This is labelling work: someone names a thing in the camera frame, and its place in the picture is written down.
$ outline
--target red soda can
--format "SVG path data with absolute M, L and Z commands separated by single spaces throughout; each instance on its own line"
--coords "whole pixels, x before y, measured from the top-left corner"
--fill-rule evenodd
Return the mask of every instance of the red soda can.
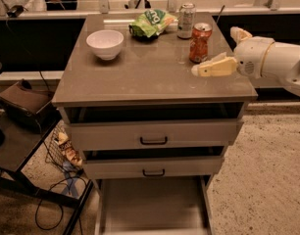
M 208 23 L 197 23 L 190 40 L 189 59 L 194 63 L 201 63 L 208 58 L 208 39 L 212 34 L 212 27 Z

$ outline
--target gray countertop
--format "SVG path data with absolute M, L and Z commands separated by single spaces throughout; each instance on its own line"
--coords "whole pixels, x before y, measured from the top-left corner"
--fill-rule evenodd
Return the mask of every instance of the gray countertop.
M 172 26 L 152 42 L 135 40 L 128 24 L 137 16 L 87 17 L 53 98 L 55 106 L 231 102 L 249 101 L 257 96 L 248 78 L 237 72 L 222 77 L 194 76 L 194 64 L 188 59 L 190 40 L 177 38 Z M 197 13 L 196 22 L 213 26 L 209 58 L 222 52 L 233 55 L 210 14 Z M 95 57 L 86 44 L 86 37 L 102 28 L 116 29 L 125 36 L 124 49 L 113 61 Z

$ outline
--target drawer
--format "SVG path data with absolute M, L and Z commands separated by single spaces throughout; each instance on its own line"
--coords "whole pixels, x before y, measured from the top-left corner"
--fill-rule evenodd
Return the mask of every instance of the drawer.
M 74 147 L 84 150 L 226 146 L 233 144 L 241 120 L 180 120 L 71 124 Z
M 106 179 L 95 235 L 214 234 L 203 179 Z
M 90 179 L 212 175 L 223 160 L 220 147 L 103 151 L 87 156 L 83 169 Z

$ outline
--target floor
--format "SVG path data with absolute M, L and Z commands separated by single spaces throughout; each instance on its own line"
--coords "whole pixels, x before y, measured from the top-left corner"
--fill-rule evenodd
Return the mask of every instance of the floor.
M 300 235 L 300 103 L 251 104 L 243 120 L 239 136 L 208 189 L 215 234 Z M 46 155 L 41 147 L 24 173 L 35 185 L 49 188 L 64 175 L 46 163 Z M 75 185 L 80 192 L 83 182 Z M 64 188 L 60 185 L 54 190 Z M 93 190 L 74 235 L 94 234 L 98 200 Z M 64 208 L 58 224 L 58 206 L 41 203 L 37 210 L 38 205 L 39 200 L 0 189 L 0 234 L 62 234 L 71 210 Z M 43 230 L 57 224 L 55 229 Z

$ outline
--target white bowl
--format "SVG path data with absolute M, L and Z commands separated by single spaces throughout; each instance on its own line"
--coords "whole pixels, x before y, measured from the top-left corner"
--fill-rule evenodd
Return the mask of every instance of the white bowl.
M 90 34 L 86 42 L 100 59 L 113 60 L 123 48 L 124 36 L 116 30 L 102 29 Z

